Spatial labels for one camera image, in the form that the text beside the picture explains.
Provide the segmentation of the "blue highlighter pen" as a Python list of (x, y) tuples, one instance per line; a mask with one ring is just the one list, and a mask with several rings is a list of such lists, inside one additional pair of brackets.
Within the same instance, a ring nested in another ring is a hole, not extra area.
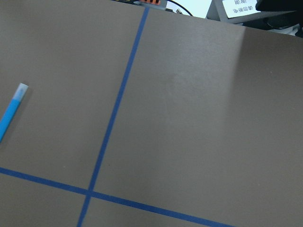
[(29, 86), (24, 84), (24, 83), (20, 83), (7, 107), (7, 109), (5, 110), (1, 121), (0, 121), (0, 142), (2, 142), (27, 90), (28, 90)]

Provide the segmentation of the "black box with label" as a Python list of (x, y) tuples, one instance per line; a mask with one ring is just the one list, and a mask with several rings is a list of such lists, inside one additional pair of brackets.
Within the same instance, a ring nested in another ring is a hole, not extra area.
[(256, 10), (256, 0), (213, 0), (206, 18), (230, 24), (280, 16), (293, 11), (259, 11)]

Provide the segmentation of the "brown paper table mat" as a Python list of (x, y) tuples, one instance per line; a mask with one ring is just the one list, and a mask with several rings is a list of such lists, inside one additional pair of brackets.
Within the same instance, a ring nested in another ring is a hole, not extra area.
[(3, 227), (300, 227), (303, 41), (110, 0), (0, 3)]

